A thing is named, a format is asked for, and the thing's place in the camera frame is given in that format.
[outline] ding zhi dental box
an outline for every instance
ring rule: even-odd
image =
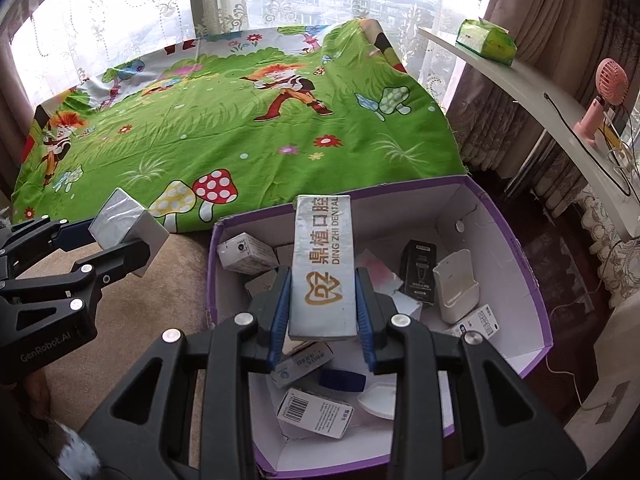
[[[348,195],[298,196],[291,272],[290,338],[357,335]]]

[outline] handheld fan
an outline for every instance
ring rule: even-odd
[[[592,148],[596,148],[595,133],[604,122],[604,111],[609,105],[620,105],[629,90],[629,82],[622,67],[610,57],[603,59],[596,70],[598,95],[587,109],[581,121],[575,123],[574,131]]]

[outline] white shelf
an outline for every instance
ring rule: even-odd
[[[546,92],[553,99],[571,127],[584,115],[584,108],[578,101],[526,63],[514,60],[510,67],[505,66],[479,57],[465,47],[451,43],[440,35],[432,34],[428,28],[419,27],[418,32],[469,63],[518,101],[556,140],[588,183],[591,184],[620,238],[628,241],[638,234],[640,204],[633,194],[631,197],[626,197],[591,160],[583,147],[599,161],[607,173],[618,180],[622,189],[626,189],[626,183],[617,176],[613,165],[605,157],[575,139],[543,94]]]

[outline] green tissue package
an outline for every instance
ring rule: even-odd
[[[482,18],[462,22],[456,43],[466,46],[478,56],[508,66],[511,66],[518,50],[508,30]]]

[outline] green bedsheet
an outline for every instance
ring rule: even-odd
[[[201,38],[44,103],[14,221],[94,215],[122,187],[173,232],[383,182],[463,173],[437,103],[357,21]]]

